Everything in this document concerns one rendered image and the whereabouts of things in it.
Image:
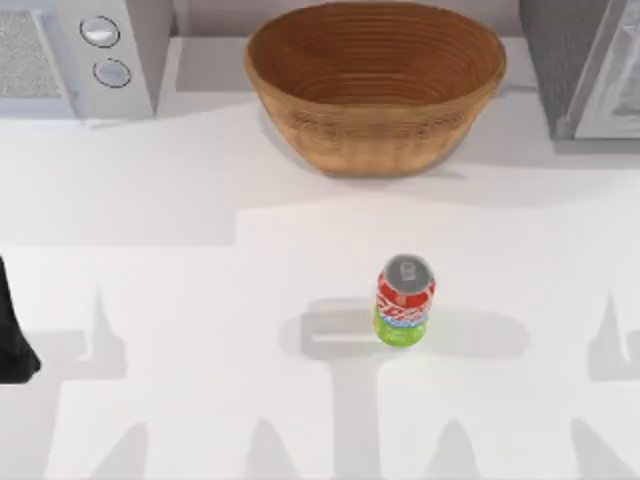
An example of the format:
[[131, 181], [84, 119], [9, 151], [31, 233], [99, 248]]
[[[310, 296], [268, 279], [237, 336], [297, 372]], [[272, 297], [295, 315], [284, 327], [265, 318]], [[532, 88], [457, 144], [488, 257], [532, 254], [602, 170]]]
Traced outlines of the red and green can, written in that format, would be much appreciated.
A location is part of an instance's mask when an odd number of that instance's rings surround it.
[[406, 348], [424, 336], [436, 293], [429, 264], [414, 254], [397, 254], [381, 270], [376, 284], [373, 326], [385, 344]]

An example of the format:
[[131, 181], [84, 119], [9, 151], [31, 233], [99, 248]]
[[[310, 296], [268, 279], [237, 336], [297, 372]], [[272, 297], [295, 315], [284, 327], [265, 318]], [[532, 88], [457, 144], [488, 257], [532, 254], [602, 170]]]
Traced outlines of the brown wicker basket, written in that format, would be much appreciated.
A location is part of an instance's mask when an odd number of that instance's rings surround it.
[[444, 159], [495, 95], [498, 35], [416, 2], [329, 2], [282, 14], [244, 50], [269, 119], [309, 165], [390, 177]]

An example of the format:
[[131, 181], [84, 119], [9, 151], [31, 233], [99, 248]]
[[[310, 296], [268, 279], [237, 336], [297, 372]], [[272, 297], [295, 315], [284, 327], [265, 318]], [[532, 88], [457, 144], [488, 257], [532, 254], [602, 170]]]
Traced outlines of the pale microwave oven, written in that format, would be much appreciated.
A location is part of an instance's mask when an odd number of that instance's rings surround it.
[[[118, 25], [113, 47], [82, 38], [80, 22], [96, 16]], [[174, 26], [173, 0], [0, 0], [0, 119], [153, 116]], [[108, 58], [129, 67], [126, 87], [95, 80], [93, 64]]]

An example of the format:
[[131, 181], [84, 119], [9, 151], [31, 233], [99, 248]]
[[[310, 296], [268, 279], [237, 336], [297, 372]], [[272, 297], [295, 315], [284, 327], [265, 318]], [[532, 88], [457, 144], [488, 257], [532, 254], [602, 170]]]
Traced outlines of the round microwave knob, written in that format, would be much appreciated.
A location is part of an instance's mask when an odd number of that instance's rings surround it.
[[115, 58], [95, 62], [92, 67], [92, 73], [98, 83], [111, 89], [124, 88], [132, 80], [129, 67]]
[[105, 16], [82, 20], [79, 31], [88, 44], [97, 48], [111, 48], [119, 42], [121, 36], [118, 25]]

